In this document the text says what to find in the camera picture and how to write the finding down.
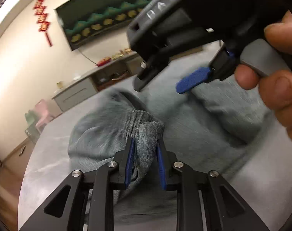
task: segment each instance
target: television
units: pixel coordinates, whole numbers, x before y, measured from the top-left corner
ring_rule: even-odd
[[[151,0],[69,0],[55,9],[72,50],[127,26]]]

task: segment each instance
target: red tassel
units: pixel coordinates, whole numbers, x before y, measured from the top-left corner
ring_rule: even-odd
[[[48,44],[50,45],[50,47],[52,47],[53,45],[51,43],[51,40],[50,40],[47,32],[45,32],[45,36],[46,36],[46,39],[48,40]]]

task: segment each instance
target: bolt head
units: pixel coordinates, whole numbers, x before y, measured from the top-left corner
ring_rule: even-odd
[[[177,168],[181,168],[181,167],[183,167],[183,163],[181,162],[181,161],[176,161],[175,163],[174,163],[174,166],[175,167],[177,167]]]
[[[146,64],[144,61],[142,61],[142,62],[141,62],[141,67],[142,67],[143,69],[145,69],[145,68],[147,67],[147,64]]]
[[[117,162],[116,161],[110,161],[108,164],[107,164],[108,167],[115,167],[117,166]]]
[[[74,170],[72,172],[73,177],[79,177],[81,174],[82,174],[82,171],[80,171],[80,170]]]
[[[210,174],[211,177],[214,177],[214,178],[219,176],[219,172],[215,171],[215,170],[210,171],[209,174]]]

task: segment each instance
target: fingernail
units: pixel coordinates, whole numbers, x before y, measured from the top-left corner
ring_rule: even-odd
[[[277,79],[274,87],[276,97],[282,101],[290,101],[292,99],[292,88],[286,77]]]

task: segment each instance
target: pink chair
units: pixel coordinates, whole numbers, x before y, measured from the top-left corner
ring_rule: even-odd
[[[48,105],[44,99],[40,100],[35,105],[35,111],[40,116],[39,121],[35,125],[36,129],[42,133],[44,127],[51,122],[55,117],[48,111]]]

